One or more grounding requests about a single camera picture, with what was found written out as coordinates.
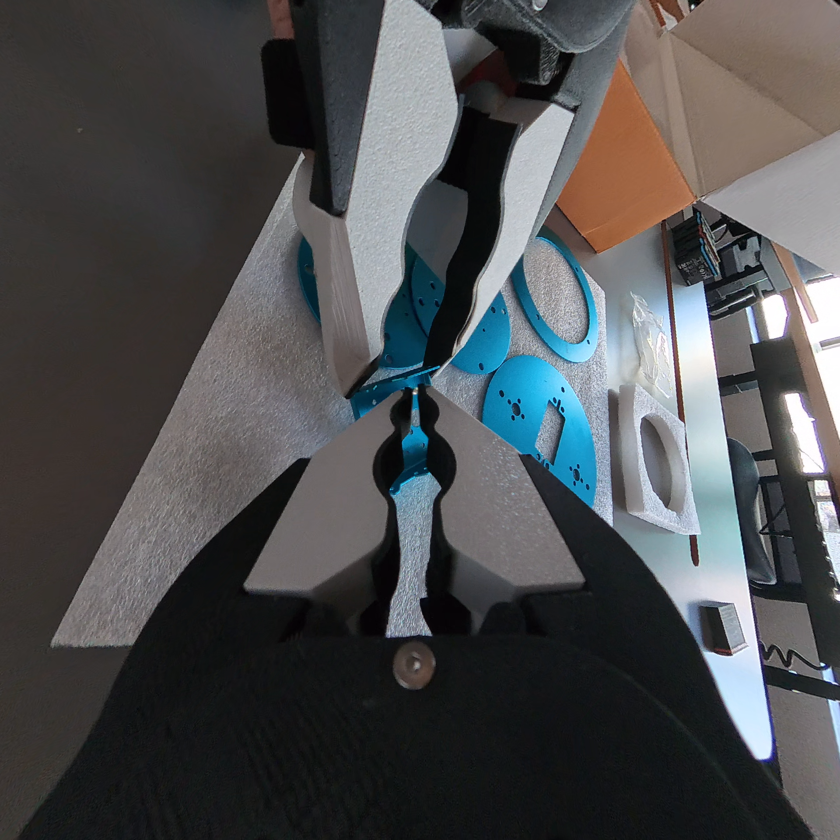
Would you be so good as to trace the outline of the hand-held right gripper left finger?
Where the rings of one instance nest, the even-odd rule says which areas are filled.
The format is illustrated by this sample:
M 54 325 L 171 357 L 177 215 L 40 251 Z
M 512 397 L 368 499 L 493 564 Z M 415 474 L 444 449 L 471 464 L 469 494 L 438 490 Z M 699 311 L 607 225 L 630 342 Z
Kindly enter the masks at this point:
M 385 627 L 400 569 L 391 487 L 402 474 L 413 392 L 384 399 L 322 447 L 305 468 L 245 582 L 348 618 L 375 604 Z

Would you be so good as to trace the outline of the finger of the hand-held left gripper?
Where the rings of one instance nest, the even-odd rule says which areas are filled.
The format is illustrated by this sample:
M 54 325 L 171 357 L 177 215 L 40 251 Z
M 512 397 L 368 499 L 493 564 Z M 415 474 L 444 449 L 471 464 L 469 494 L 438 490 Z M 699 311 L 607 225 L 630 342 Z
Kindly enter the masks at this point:
M 463 234 L 423 363 L 444 367 L 476 331 L 529 243 L 574 114 L 508 98 L 493 113 L 464 106 L 439 179 L 467 193 Z
M 345 397 L 382 357 L 408 223 L 443 167 L 459 119 L 441 24 L 413 1 L 383 3 L 348 206 L 333 216 L 312 203 L 315 152 L 294 186 L 295 218 L 314 258 L 324 356 Z

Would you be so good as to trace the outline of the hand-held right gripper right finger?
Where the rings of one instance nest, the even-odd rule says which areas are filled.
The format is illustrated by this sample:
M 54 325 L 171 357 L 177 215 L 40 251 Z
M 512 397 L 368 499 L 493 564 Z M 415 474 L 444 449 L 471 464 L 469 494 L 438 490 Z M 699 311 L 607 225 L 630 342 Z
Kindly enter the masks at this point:
M 431 386 L 420 387 L 434 499 L 429 627 L 471 627 L 499 602 L 575 592 L 585 578 L 518 451 Z

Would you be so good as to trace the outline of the blue square metal bracket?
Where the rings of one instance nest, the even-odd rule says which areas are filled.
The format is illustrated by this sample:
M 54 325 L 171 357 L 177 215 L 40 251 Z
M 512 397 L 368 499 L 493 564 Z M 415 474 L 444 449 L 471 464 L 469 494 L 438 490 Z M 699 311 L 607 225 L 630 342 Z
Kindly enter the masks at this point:
M 431 375 L 436 369 L 419 367 L 410 371 L 400 371 L 396 375 L 368 384 L 350 399 L 354 418 L 359 420 L 394 392 L 401 392 L 410 387 L 416 394 L 418 386 L 431 385 Z M 419 423 L 417 395 L 414 395 L 411 424 L 402 441 L 403 471 L 392 484 L 392 495 L 396 495 L 407 481 L 427 473 L 427 444 L 428 438 Z

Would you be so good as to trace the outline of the small blue perforated disc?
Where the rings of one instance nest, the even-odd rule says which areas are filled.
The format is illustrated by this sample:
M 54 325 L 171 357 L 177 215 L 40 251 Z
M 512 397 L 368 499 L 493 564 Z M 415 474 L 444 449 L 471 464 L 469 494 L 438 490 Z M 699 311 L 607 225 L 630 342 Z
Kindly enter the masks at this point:
M 435 276 L 420 256 L 416 256 L 411 272 L 410 288 L 417 320 L 423 331 L 428 334 L 443 299 L 445 284 Z M 474 375 L 491 373 L 507 358 L 510 340 L 511 325 L 508 305 L 499 293 L 469 341 L 452 360 L 452 364 Z
M 424 359 L 427 335 L 417 319 L 410 284 L 416 258 L 416 251 L 406 245 L 403 282 L 385 317 L 381 369 L 413 369 Z M 298 247 L 297 273 L 303 297 L 314 318 L 320 322 L 312 249 L 305 238 L 301 239 Z

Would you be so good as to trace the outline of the orange cardboard box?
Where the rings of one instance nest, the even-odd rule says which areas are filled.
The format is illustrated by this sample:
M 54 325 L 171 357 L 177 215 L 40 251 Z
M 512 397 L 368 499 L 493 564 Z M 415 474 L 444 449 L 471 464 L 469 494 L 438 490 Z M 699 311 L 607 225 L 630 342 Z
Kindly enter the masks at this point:
M 596 252 L 696 200 L 837 275 L 839 6 L 637 2 L 557 202 Z

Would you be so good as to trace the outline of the white foam sheet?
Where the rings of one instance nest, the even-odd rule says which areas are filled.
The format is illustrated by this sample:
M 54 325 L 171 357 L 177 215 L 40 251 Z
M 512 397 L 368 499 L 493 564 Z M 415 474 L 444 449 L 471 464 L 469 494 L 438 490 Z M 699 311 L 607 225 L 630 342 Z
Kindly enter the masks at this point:
M 297 161 L 51 644 L 129 646 L 196 553 L 352 421 L 303 300 Z

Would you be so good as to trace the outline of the large blue disc rectangular cutout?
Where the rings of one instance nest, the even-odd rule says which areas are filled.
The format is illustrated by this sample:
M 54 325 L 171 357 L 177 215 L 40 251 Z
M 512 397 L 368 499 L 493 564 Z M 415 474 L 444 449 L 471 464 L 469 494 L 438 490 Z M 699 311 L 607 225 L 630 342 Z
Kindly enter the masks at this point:
M 546 412 L 563 419 L 554 455 L 538 448 Z M 591 427 L 571 384 L 550 363 L 531 355 L 506 360 L 490 380 L 481 420 L 594 506 L 597 467 Z

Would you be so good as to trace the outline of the stack of black modules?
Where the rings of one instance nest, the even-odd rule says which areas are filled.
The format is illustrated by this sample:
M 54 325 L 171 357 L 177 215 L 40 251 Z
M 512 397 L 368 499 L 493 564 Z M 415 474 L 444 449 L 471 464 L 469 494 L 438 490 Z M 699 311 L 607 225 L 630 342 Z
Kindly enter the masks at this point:
M 721 263 L 715 239 L 700 210 L 670 229 L 675 264 L 688 286 L 721 278 Z

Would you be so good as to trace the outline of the clear plastic bag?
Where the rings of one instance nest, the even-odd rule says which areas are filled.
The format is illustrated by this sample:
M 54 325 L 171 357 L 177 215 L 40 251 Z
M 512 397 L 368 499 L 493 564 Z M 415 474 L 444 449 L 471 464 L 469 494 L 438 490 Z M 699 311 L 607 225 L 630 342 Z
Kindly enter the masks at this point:
M 634 292 L 631 297 L 639 383 L 668 400 L 674 395 L 675 375 L 671 342 L 664 331 L 663 319 L 650 309 L 645 299 Z

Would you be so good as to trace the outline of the brown wooden stick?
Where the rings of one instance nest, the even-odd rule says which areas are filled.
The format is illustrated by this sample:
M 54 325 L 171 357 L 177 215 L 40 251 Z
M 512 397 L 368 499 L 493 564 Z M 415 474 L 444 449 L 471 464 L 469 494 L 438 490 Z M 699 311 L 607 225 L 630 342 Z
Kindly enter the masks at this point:
M 680 369 L 680 361 L 679 361 L 679 342 L 678 342 L 678 331 L 677 331 L 677 309 L 675 303 L 675 284 L 673 280 L 673 273 L 672 273 L 672 258 L 669 248 L 669 229 L 667 226 L 667 221 L 663 220 L 659 224 L 660 230 L 660 238 L 661 238 L 661 245 L 663 249 L 663 260 L 664 260 L 664 268 L 665 268 L 665 283 L 666 283 L 666 291 L 667 291 L 667 300 L 668 300 L 668 317 L 669 317 L 669 324 L 670 324 L 670 332 L 671 332 L 671 344 L 672 344 L 672 356 L 673 356 L 673 364 L 675 369 L 675 396 L 677 402 L 677 416 L 679 420 L 684 424 L 686 427 L 686 432 L 688 432 L 688 426 L 686 421 L 686 412 L 685 412 L 685 400 L 684 400 L 684 389 L 683 383 L 681 378 L 681 369 Z

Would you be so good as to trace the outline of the black plastic part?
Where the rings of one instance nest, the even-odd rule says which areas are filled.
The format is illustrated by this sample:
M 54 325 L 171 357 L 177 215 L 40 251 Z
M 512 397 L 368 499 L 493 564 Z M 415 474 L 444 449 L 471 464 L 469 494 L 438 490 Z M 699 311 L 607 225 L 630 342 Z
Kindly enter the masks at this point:
M 705 283 L 711 321 L 724 319 L 759 302 L 772 282 L 761 261 L 762 237 L 740 237 L 719 253 L 721 276 Z

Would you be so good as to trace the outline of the small black box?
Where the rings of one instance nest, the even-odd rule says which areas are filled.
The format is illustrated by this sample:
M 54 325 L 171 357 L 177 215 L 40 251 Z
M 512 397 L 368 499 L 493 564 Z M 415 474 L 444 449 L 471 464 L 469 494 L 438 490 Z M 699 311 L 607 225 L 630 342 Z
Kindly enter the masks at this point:
M 703 644 L 712 653 L 731 657 L 749 646 L 734 603 L 702 602 L 698 612 Z

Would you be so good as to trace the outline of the black office chair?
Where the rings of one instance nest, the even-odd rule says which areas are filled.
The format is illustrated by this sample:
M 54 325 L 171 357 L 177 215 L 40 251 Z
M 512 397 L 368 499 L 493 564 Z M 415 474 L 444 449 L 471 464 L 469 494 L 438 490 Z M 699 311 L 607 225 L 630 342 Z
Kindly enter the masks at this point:
M 729 437 L 728 455 L 747 575 L 752 583 L 775 585 L 777 577 L 760 536 L 756 512 L 760 474 L 752 453 Z

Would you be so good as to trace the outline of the white foam frame round hole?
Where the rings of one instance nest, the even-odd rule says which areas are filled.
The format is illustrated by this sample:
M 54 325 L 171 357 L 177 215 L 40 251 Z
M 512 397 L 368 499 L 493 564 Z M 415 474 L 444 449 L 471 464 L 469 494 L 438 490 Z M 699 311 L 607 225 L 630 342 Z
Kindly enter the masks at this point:
M 670 501 L 655 492 L 645 464 L 643 422 L 649 421 L 665 451 L 671 478 Z M 667 408 L 637 384 L 624 384 L 617 395 L 617 431 L 611 455 L 614 501 L 630 514 L 662 529 L 684 535 L 700 534 L 693 496 L 686 427 Z

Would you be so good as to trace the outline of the black desk frame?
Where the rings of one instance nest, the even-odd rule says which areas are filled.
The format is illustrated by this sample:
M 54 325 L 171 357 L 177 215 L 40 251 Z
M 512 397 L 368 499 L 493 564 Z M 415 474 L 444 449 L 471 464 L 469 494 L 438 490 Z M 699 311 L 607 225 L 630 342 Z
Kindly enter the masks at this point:
M 756 512 L 777 583 L 749 581 L 752 596 L 804 604 L 815 641 L 813 663 L 761 643 L 769 685 L 838 700 L 838 685 L 818 689 L 818 673 L 839 666 L 838 432 L 813 360 L 802 364 L 797 332 L 750 346 L 753 368 L 718 378 L 721 396 L 756 390 L 770 446 L 751 452 L 759 471 Z

